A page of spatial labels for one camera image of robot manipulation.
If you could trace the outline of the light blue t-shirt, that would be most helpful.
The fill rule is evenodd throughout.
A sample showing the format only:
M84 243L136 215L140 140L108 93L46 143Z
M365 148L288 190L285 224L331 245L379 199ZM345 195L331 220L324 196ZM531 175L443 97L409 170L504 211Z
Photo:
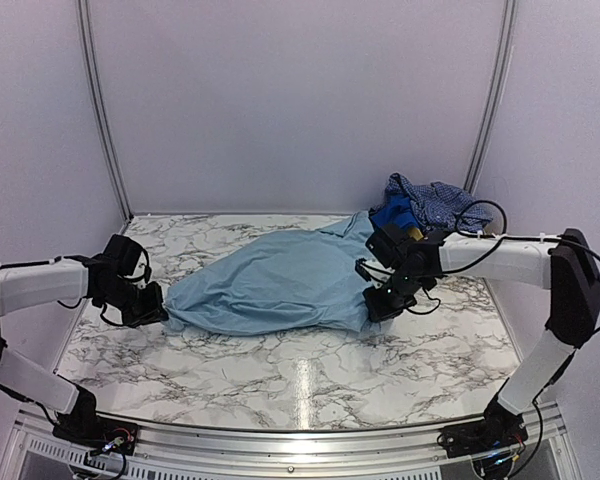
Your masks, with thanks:
M265 234L169 287L166 327L256 336L321 327L371 329L355 270L373 232L366 212L315 230Z

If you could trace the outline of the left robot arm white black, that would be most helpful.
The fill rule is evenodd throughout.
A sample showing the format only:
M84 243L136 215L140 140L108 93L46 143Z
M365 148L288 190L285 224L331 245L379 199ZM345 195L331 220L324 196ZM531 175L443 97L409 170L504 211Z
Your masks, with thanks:
M69 431L82 443L96 445L106 436L106 423L89 408L78 406L86 401L86 395L74 383L10 349L1 334L1 318L9 313L81 299L90 299L99 308L117 309L121 325L127 328L167 318L157 282L140 287L119 272L115 261L101 255L58 257L0 268L0 386L59 414L69 414Z

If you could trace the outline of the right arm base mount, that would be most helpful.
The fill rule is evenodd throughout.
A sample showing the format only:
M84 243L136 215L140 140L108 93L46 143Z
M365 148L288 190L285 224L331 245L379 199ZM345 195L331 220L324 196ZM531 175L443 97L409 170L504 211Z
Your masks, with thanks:
M437 444L448 458L457 458L520 446L527 439L523 417L503 411L485 412L481 420L445 426L437 437Z

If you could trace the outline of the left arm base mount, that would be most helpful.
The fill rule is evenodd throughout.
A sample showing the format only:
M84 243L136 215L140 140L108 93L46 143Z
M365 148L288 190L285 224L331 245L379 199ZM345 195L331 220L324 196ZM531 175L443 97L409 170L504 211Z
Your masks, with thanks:
M69 414L58 414L53 435L89 447L95 455L115 452L132 455L135 451L138 425L96 413L92 398L78 399Z

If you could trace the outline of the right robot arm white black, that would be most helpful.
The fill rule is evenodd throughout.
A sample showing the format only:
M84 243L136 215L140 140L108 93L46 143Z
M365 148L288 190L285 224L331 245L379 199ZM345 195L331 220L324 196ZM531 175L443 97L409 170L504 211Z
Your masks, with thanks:
M376 230L366 246L375 261L359 259L355 270L371 284L363 295L373 322L400 315L414 306L417 291L430 291L444 277L518 282L549 291L550 313L540 339L476 425L475 438L486 448L513 433L514 422L600 331L600 256L577 229L536 237L434 231L415 240L390 224Z

